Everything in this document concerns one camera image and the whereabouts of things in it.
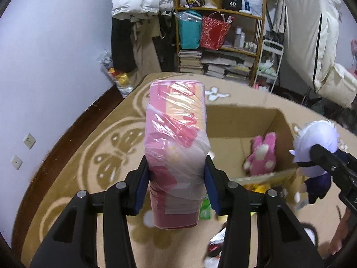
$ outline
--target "teal gift bag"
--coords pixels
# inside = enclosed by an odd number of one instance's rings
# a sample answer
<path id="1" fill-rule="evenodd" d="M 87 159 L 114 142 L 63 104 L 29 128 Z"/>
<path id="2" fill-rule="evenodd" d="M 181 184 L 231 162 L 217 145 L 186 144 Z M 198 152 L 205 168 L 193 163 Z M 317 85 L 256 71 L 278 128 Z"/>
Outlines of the teal gift bag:
<path id="1" fill-rule="evenodd" d="M 201 38 L 202 15 L 195 11 L 182 11 L 178 17 L 180 42 L 182 49 L 197 49 Z"/>

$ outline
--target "blue gripper pad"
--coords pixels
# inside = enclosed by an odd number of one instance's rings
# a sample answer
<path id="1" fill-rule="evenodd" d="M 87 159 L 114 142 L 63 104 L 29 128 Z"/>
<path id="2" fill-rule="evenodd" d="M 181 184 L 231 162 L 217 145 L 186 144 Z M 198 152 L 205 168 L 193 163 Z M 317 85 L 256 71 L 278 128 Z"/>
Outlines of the blue gripper pad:
<path id="1" fill-rule="evenodd" d="M 136 190 L 136 202 L 135 202 L 135 212 L 136 214 L 142 209 L 144 205 L 144 200 L 146 196 L 147 186 L 149 185 L 149 166 L 146 166 L 143 169 L 143 173 L 140 177 L 139 184 Z"/>
<path id="2" fill-rule="evenodd" d="M 211 207 L 216 211 L 217 214 L 220 214 L 222 208 L 219 203 L 218 189 L 207 164 L 205 165 L 205 173 L 203 178 L 205 180 L 206 190 L 208 198 L 211 202 Z"/>

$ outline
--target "stacked books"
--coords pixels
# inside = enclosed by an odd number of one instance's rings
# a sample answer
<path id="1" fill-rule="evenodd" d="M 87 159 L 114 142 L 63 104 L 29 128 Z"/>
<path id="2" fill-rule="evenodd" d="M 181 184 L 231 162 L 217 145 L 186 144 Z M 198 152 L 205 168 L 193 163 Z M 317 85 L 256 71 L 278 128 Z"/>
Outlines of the stacked books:
<path id="1" fill-rule="evenodd" d="M 224 77 L 224 80 L 234 81 L 239 84 L 246 85 L 246 86 L 249 85 L 249 77 L 248 76 L 238 75 L 236 73 L 229 72 L 229 71 L 227 71 L 226 76 Z"/>
<path id="2" fill-rule="evenodd" d="M 180 72 L 202 74 L 202 66 L 199 62 L 202 52 L 199 50 L 180 50 Z"/>
<path id="3" fill-rule="evenodd" d="M 210 64 L 208 65 L 208 69 L 205 74 L 217 78 L 224 78 L 224 71 L 225 71 L 224 66 Z"/>

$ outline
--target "pink plush bunny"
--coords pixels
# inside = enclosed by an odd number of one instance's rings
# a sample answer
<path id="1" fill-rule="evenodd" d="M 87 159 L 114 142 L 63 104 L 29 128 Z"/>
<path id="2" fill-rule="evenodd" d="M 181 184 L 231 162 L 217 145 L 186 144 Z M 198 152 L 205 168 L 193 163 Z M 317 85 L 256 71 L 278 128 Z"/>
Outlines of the pink plush bunny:
<path id="1" fill-rule="evenodd" d="M 276 165 L 275 156 L 276 134 L 270 132 L 262 136 L 256 136 L 253 139 L 253 153 L 244 162 L 243 168 L 250 172 L 250 175 L 260 175 L 272 172 Z"/>

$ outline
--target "wrapped package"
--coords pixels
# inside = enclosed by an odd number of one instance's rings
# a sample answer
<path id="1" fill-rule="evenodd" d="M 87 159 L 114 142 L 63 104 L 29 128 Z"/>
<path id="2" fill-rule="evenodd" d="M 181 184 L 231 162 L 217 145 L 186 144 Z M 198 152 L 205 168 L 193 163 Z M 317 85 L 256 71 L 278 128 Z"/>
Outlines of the wrapped package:
<path id="1" fill-rule="evenodd" d="M 206 194 L 203 172 L 210 149 L 201 82 L 151 84 L 144 147 L 155 225 L 163 229 L 195 226 Z"/>

